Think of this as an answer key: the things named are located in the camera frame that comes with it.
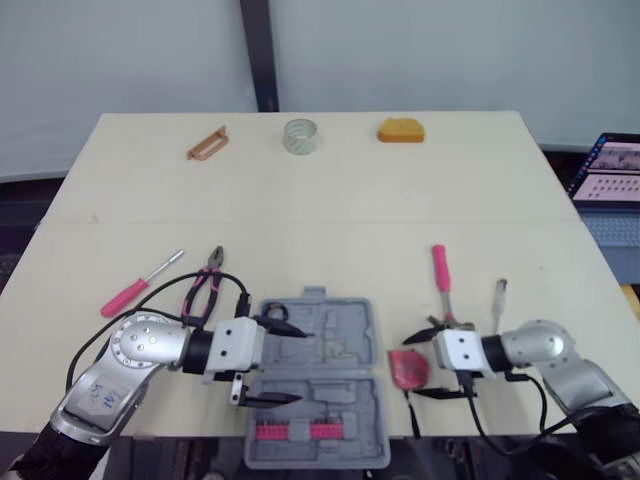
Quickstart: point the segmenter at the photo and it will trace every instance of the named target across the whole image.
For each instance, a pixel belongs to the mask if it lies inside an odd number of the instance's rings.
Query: tool case
[[[251,394],[299,395],[302,400],[252,409],[244,458],[257,469],[376,469],[389,464],[383,389],[370,369],[377,345],[371,304],[328,298],[306,287],[301,298],[270,299],[307,338],[267,335]],[[273,317],[282,310],[272,310]]]

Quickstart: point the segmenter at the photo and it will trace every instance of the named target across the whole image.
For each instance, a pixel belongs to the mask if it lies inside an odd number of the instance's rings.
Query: black pole
[[[240,0],[240,8],[258,111],[278,112],[280,107],[269,0]]]

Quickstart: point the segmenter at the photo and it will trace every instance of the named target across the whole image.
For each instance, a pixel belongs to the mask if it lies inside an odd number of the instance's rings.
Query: orange sponge
[[[424,127],[415,118],[388,118],[378,129],[378,139],[381,142],[423,142]]]

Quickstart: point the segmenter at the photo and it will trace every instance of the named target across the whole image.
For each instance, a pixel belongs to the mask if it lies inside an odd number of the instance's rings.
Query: white table
[[[0,399],[11,412],[0,419],[1,430],[44,425],[63,393],[69,359],[103,324],[98,309],[112,293],[177,248],[187,254],[158,281],[196,270],[217,244],[226,249],[225,270],[247,284],[254,304],[299,295],[307,285],[372,301],[376,374],[385,383],[385,407],[394,411],[387,416],[391,435],[410,435],[411,428],[385,351],[423,328],[427,314],[441,313],[434,243],[447,245],[460,319],[489,333],[495,281],[506,277],[504,329],[532,318],[561,322],[578,350],[640,404],[630,368],[640,361],[640,326],[516,114],[415,114],[427,141],[393,146],[400,153],[375,140],[374,127],[387,114],[305,116],[326,136],[304,158],[283,153],[278,142],[291,115],[103,117],[0,297],[3,390],[11,392]],[[205,163],[184,160],[188,146],[222,123],[231,136],[225,149]],[[353,132],[350,141],[343,135],[330,142],[338,126]],[[470,137],[483,139],[476,150]],[[149,143],[153,152],[145,157]],[[444,145],[456,156],[445,159]],[[460,172],[482,174],[490,188],[483,194]],[[425,191],[418,188],[421,176]],[[131,208],[122,207],[126,199]],[[176,310],[187,288],[167,291],[156,305]],[[233,288],[224,287],[212,323],[233,312]],[[420,348],[435,365],[429,347]],[[433,379],[434,386],[454,384],[449,372]],[[536,430],[540,406],[531,386],[480,382],[479,391],[489,432]],[[161,372],[126,432],[242,435],[246,410],[227,400],[225,384],[203,386],[197,376]],[[416,398],[414,405],[426,435],[476,434],[463,401]],[[550,421],[560,418],[553,405]]]

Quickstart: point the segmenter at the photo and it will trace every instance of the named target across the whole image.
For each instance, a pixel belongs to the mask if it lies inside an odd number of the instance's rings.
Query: laptop
[[[603,133],[567,193],[620,283],[640,283],[640,134]]]

